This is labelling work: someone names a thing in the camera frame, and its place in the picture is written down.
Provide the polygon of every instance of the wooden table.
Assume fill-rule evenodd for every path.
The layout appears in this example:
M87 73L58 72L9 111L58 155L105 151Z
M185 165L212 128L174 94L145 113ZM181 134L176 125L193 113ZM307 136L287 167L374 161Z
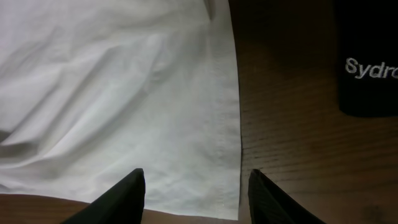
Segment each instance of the wooden table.
M240 221L146 211L143 223L250 223L253 168L327 223L398 223L398 118L339 111L331 0L230 4L241 94ZM6 195L0 223L59 223L85 206Z

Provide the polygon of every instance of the white cloth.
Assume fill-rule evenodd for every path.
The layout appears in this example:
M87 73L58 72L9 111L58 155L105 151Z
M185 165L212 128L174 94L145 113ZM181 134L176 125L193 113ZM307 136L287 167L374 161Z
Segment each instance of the white cloth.
M0 193L92 202L144 169L146 208L238 217L227 0L0 0Z

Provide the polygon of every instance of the wood grain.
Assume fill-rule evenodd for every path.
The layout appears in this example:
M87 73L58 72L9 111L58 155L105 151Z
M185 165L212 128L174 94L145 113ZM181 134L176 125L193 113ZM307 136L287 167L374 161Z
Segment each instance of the wood grain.
M145 211L143 223L250 223L260 169L331 224L398 223L398 118L338 110L331 0L230 0L243 141L239 222ZM86 205L2 195L0 223L59 223Z

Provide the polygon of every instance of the brown surface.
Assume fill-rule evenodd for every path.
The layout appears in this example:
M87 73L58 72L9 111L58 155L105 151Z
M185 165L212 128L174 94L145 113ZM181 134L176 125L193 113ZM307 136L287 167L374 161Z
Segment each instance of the brown surface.
M398 118L338 110L330 0L230 0L243 140L239 223L260 168L327 223L398 223ZM85 205L1 196L0 223L58 223ZM143 223L233 224L145 212Z

